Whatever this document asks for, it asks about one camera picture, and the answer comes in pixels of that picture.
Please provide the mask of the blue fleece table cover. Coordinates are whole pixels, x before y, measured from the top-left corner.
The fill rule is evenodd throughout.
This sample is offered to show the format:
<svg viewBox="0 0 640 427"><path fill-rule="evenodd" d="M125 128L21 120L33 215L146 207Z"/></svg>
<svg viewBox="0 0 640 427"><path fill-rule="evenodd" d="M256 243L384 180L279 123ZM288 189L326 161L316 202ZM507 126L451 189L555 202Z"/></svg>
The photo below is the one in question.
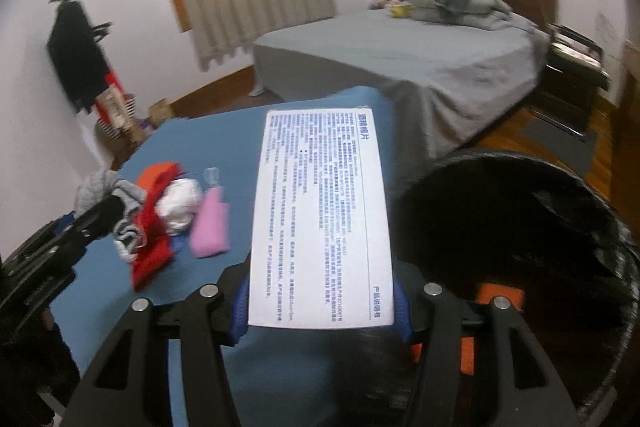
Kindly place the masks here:
<svg viewBox="0 0 640 427"><path fill-rule="evenodd" d="M53 303L66 426L337 426L349 339L394 321L378 90L174 119L119 178L137 249L92 244Z"/></svg>

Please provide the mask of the white instruction leaflet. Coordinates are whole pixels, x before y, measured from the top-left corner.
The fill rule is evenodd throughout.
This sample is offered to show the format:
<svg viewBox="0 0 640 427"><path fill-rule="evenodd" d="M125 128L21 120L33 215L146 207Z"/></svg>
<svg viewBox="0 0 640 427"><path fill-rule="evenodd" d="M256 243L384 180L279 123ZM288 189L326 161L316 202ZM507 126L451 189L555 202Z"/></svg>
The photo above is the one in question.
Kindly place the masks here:
<svg viewBox="0 0 640 427"><path fill-rule="evenodd" d="M248 323L394 321L387 206L369 107L270 110L257 173Z"/></svg>

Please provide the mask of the black lined trash bin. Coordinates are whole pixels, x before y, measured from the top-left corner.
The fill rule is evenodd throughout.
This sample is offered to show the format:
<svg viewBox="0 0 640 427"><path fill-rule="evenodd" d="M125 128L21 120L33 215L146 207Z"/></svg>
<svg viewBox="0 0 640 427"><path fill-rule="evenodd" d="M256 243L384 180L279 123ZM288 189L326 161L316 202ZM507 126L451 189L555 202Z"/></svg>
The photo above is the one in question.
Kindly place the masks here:
<svg viewBox="0 0 640 427"><path fill-rule="evenodd" d="M580 424L602 423L639 311L639 257L626 225L579 176L506 150L431 162L390 208L394 261L471 303L504 296L547 353ZM462 340L453 426L475 395Z"/></svg>

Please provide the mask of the bed with grey sheet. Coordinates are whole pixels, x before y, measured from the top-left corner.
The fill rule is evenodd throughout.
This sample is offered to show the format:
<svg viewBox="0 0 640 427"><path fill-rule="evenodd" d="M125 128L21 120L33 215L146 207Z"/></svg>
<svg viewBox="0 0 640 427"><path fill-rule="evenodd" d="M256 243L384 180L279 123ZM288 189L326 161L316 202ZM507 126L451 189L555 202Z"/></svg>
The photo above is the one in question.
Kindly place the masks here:
<svg viewBox="0 0 640 427"><path fill-rule="evenodd" d="M485 30L381 11L271 31L253 46L256 88L293 102L374 88L395 113L395 170L416 176L532 93L547 35L518 16Z"/></svg>

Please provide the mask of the brown paper bag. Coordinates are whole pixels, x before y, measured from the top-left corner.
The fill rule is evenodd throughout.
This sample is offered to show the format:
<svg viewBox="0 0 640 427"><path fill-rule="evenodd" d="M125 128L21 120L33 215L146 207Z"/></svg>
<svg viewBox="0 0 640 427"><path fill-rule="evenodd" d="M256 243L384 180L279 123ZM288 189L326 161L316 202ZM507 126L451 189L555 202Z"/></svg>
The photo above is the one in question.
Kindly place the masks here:
<svg viewBox="0 0 640 427"><path fill-rule="evenodd" d="M162 98L148 108L149 123L154 129L159 128L162 124L165 124L165 122L175 117L174 109L166 98Z"/></svg>

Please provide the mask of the grey sock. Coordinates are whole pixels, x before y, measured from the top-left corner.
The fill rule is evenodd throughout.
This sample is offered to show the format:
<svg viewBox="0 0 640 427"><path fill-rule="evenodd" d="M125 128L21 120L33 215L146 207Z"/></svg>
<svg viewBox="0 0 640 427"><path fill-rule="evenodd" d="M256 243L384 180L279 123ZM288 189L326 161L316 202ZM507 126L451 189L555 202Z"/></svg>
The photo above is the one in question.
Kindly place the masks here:
<svg viewBox="0 0 640 427"><path fill-rule="evenodd" d="M74 200L76 219L102 211L104 221L111 227L111 236L119 257L132 263L143 244L143 232L136 218L142 210L146 191L113 170L99 170L89 174L78 187Z"/></svg>

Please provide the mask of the red hanging garment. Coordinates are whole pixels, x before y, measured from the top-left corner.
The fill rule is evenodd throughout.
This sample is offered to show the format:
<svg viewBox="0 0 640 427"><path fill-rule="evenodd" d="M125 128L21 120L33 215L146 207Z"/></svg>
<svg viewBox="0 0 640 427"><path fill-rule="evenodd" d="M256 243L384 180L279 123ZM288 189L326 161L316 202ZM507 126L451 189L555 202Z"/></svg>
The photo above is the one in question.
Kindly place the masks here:
<svg viewBox="0 0 640 427"><path fill-rule="evenodd" d="M115 72L111 69L104 77L107 89L94 101L99 118L103 122L110 122L113 115L126 115L126 101L124 90Z"/></svg>

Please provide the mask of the striped basket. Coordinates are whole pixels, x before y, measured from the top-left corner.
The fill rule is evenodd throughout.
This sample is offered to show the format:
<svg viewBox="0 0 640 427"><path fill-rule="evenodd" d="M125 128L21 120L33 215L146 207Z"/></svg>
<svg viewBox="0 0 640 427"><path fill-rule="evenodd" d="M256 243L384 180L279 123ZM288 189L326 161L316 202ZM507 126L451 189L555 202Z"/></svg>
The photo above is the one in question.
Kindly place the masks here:
<svg viewBox="0 0 640 427"><path fill-rule="evenodd" d="M129 130L134 123L134 112L136 111L136 100L130 93L124 94L126 101L126 115L113 115L110 122L103 122L98 114L98 127L106 134L107 138L119 138L125 131Z"/></svg>

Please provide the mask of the grey floor mat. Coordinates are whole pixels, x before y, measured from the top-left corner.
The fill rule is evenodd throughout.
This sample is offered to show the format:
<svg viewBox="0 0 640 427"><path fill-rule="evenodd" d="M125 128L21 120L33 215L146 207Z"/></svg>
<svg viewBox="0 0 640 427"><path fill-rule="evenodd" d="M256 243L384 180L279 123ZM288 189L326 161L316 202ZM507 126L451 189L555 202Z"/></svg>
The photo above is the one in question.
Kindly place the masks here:
<svg viewBox="0 0 640 427"><path fill-rule="evenodd" d="M596 151L598 132L588 130L584 135L566 131L540 118L526 124L522 133L555 155L567 168L585 178Z"/></svg>

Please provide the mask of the yellow plush toy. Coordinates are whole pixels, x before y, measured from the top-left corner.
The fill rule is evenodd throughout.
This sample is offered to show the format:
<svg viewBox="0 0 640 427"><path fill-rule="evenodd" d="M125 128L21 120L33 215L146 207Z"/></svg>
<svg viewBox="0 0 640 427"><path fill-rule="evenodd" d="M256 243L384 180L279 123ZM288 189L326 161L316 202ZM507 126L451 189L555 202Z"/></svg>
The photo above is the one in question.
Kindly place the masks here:
<svg viewBox="0 0 640 427"><path fill-rule="evenodd" d="M395 4L390 6L390 16L393 18L412 17L413 6L410 4Z"/></svg>

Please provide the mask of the red knit cloth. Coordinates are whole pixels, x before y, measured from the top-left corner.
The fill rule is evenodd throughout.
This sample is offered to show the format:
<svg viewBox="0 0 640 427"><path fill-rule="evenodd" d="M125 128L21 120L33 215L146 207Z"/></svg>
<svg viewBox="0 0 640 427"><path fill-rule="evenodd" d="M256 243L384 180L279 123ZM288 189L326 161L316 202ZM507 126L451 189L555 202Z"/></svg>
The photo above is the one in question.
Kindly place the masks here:
<svg viewBox="0 0 640 427"><path fill-rule="evenodd" d="M156 204L166 188L182 173L178 162L165 161L146 167L136 184L146 192L141 210L134 216L134 223L142 232L136 259L132 262L132 288L138 293L152 282L174 257L163 219L157 214Z"/></svg>

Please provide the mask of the folded grey blankets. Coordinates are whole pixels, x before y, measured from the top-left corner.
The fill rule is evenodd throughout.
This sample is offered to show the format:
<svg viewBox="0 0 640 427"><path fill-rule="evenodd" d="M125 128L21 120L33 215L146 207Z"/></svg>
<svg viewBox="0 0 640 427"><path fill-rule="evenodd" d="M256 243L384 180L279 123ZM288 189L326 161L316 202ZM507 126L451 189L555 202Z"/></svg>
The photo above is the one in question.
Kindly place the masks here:
<svg viewBox="0 0 640 427"><path fill-rule="evenodd" d="M424 23L497 30L510 25L513 12L502 0L404 0L411 18Z"/></svg>

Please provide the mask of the pink mesh bag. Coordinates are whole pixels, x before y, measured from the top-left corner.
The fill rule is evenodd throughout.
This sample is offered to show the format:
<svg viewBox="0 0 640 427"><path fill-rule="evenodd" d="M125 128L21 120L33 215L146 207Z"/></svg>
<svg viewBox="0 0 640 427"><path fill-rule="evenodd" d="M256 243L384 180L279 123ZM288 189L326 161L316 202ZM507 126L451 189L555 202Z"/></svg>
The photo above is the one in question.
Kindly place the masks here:
<svg viewBox="0 0 640 427"><path fill-rule="evenodd" d="M195 258L214 257L229 249L229 205L224 201L224 188L217 167L204 173L207 190L190 233L190 249Z"/></svg>

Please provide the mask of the black jacket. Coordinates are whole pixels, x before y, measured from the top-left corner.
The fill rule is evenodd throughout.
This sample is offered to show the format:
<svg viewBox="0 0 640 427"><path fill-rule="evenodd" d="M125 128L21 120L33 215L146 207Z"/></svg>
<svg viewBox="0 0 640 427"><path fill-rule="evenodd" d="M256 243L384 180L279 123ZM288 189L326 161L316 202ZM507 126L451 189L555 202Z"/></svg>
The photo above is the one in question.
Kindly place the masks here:
<svg viewBox="0 0 640 427"><path fill-rule="evenodd" d="M80 2L58 5L47 50L75 112L90 113L96 98L107 89L105 77L110 68Z"/></svg>

